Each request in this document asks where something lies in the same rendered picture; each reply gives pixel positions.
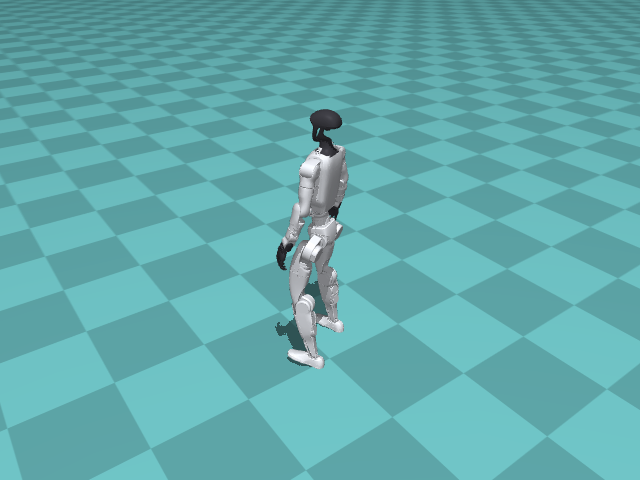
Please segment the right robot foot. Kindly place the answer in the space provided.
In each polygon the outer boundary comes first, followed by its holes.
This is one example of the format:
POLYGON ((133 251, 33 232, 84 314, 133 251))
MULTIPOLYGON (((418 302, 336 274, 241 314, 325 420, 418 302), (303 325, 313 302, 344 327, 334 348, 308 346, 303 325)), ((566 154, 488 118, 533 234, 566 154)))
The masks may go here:
MULTIPOLYGON (((330 315, 329 315, 330 316, 330 315)), ((330 318, 331 319, 331 318, 330 318)), ((344 331, 344 324, 341 320, 335 318, 335 323, 329 321, 328 315, 316 313, 316 322, 322 326, 328 327, 335 332, 341 333, 344 331)))

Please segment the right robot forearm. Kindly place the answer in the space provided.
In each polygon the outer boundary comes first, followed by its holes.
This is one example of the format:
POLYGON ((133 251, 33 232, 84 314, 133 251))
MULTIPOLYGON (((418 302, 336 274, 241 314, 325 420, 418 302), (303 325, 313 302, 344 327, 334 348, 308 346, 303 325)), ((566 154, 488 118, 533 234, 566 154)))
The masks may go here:
POLYGON ((344 187, 339 187, 338 189, 338 193, 337 193, 337 197, 336 197, 336 201, 334 206, 338 207, 339 204, 342 202, 344 196, 345 196, 345 191, 347 190, 347 183, 344 185, 344 187))

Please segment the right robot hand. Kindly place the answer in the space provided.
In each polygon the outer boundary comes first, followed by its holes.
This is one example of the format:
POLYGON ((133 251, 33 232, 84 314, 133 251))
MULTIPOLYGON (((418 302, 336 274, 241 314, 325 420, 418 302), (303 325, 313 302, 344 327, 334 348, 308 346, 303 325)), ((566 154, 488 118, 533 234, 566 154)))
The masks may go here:
MULTIPOLYGON (((341 203, 342 203, 342 202, 341 202, 341 203)), ((336 218, 337 218, 337 215, 338 215, 338 212, 339 212, 339 210, 338 210, 338 209, 340 208, 341 203, 339 204, 339 206, 338 206, 338 207, 333 206, 329 211, 327 211, 327 212, 329 212, 329 216, 331 215, 331 217, 332 217, 332 218, 333 218, 333 216, 334 216, 335 221, 336 221, 336 218)))

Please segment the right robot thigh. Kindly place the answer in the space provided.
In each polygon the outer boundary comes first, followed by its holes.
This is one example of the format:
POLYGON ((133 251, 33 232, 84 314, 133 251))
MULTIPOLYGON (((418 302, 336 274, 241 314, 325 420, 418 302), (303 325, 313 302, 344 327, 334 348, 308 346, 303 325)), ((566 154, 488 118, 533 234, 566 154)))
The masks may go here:
MULTIPOLYGON (((337 221, 336 221, 336 224, 337 224, 337 235, 335 240, 339 238, 343 230, 343 225, 339 224, 339 222, 337 221)), ((326 246, 323 249, 319 260, 315 263, 316 270, 318 273, 318 280, 322 285, 325 285, 325 286, 331 285, 336 281, 336 273, 334 272, 333 269, 331 269, 328 266, 329 260, 333 253, 334 243, 335 241, 333 241, 330 245, 326 246)))

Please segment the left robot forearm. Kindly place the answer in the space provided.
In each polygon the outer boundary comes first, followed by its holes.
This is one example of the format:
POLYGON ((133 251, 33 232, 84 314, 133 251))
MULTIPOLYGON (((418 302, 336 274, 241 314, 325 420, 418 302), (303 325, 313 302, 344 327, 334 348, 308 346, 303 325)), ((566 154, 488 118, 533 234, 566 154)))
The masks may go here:
POLYGON ((292 243, 294 247, 295 242, 298 240, 301 229, 305 224, 304 219, 299 218, 299 216, 300 216, 300 206, 299 204, 294 204, 289 227, 287 229, 286 235, 282 238, 282 244, 284 248, 289 243, 292 243))

